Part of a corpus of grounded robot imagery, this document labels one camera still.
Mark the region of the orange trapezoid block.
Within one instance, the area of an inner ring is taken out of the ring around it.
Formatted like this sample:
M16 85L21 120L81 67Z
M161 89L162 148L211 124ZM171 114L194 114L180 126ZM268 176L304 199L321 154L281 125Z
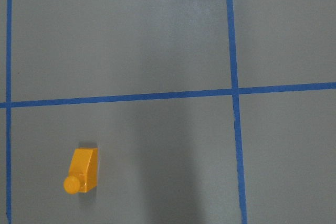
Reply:
M88 193L98 183L98 148L75 149L63 187L68 194Z

